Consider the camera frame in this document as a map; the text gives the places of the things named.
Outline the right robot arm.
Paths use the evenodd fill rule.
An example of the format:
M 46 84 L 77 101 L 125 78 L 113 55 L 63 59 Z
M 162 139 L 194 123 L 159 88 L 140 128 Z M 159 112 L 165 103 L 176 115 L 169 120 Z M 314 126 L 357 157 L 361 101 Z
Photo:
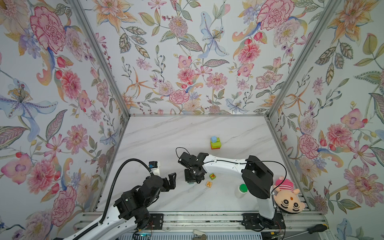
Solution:
M 227 174 L 243 179 L 248 192 L 257 198 L 261 221 L 274 220 L 276 207 L 273 201 L 273 172 L 256 156 L 247 159 L 225 159 L 207 153 L 197 156 L 182 153 L 178 163 L 185 167 L 187 183 L 201 183 L 207 174 Z

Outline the green block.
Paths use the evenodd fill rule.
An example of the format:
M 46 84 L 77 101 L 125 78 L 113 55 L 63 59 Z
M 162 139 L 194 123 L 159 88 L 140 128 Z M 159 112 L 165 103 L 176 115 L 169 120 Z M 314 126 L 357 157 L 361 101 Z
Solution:
M 218 141 L 216 143 L 212 143 L 210 140 L 210 144 L 211 144 L 211 148 L 221 148 L 222 147 L 222 144 L 221 144 L 221 141 L 219 138 L 218 138 Z

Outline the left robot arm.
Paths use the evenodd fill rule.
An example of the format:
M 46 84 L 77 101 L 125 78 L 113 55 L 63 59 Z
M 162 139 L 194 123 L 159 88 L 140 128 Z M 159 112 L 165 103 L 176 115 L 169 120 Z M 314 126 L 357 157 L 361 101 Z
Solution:
M 150 223 L 148 207 L 160 196 L 176 188 L 176 173 L 167 178 L 147 177 L 143 184 L 124 192 L 106 213 L 67 240 L 113 240 L 123 233 L 145 229 Z

